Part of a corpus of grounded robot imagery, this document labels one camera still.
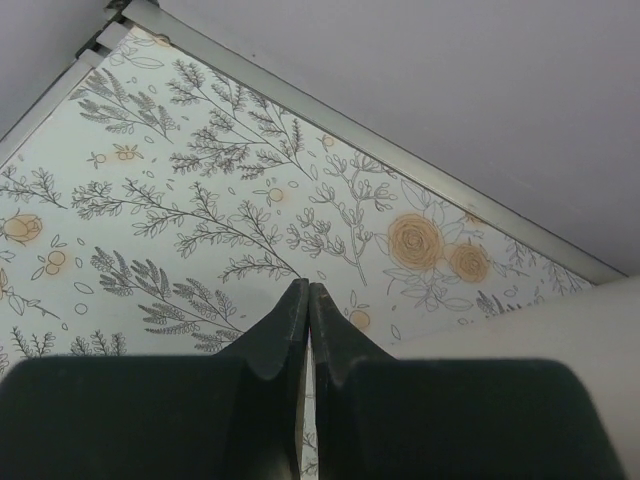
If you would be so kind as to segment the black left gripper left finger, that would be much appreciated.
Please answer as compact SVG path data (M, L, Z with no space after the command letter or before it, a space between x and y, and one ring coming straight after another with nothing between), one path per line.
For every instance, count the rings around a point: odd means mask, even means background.
M52 356L1 383L5 479L296 479L309 284L211 356Z

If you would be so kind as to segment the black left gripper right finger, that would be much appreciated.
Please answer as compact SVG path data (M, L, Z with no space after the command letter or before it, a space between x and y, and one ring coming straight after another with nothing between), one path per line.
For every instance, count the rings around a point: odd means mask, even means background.
M310 290L322 479L621 479L595 406L543 359L400 360Z

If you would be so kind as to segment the floral patterned table mat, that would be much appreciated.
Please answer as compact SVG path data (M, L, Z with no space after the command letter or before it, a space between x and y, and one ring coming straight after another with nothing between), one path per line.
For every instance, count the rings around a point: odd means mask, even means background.
M2 168L1 383L29 359L217 354L296 280L386 353L589 287L139 29ZM303 389L296 479L322 479L310 318Z

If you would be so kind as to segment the white stacked drawer unit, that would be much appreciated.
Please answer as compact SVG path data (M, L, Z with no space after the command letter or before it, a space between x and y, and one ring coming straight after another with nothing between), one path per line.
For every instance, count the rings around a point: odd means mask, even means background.
M619 280L387 347L401 359L544 358L589 391L628 478L639 476L639 280Z

